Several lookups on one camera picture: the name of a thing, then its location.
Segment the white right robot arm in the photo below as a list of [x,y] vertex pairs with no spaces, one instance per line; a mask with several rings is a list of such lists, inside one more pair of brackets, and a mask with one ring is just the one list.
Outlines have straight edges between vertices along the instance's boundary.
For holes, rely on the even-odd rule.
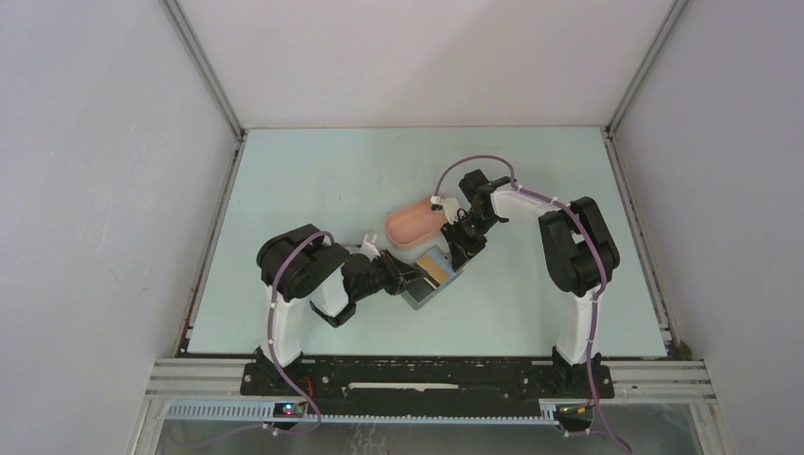
[[467,173],[459,188],[468,209],[453,197],[435,193],[430,198],[432,210],[448,219],[441,233],[455,270],[485,248],[486,234],[497,224],[538,227],[548,275],[572,300],[569,321],[555,346],[563,363],[553,368],[551,381],[562,395],[579,394],[590,382],[583,364],[596,354],[599,302],[620,265],[618,248],[598,205],[590,197],[565,204],[526,189],[511,176],[490,180],[480,170]]

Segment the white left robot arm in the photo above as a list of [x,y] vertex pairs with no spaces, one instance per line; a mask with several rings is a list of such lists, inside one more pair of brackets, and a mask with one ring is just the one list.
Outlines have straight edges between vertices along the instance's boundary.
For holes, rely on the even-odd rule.
[[298,387],[302,323],[310,309],[338,328],[357,304],[377,293],[400,295],[422,282],[425,271],[404,263],[367,236],[344,246],[333,235],[307,224],[266,241],[256,257],[268,297],[266,335],[260,349],[270,361],[264,383],[277,394]]

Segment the gold striped credit card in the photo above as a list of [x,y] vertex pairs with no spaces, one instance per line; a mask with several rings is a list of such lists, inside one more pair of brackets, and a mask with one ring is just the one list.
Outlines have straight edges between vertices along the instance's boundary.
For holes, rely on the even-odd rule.
[[445,253],[434,246],[419,256],[416,265],[423,269],[427,280],[433,287],[440,287],[450,282],[456,275]]

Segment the pink oval tray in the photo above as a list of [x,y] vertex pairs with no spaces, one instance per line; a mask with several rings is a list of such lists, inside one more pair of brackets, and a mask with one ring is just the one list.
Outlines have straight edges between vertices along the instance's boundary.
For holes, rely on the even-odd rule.
[[386,237],[397,250],[412,250],[432,240],[448,222],[442,211],[433,210],[430,197],[390,214],[384,223]]

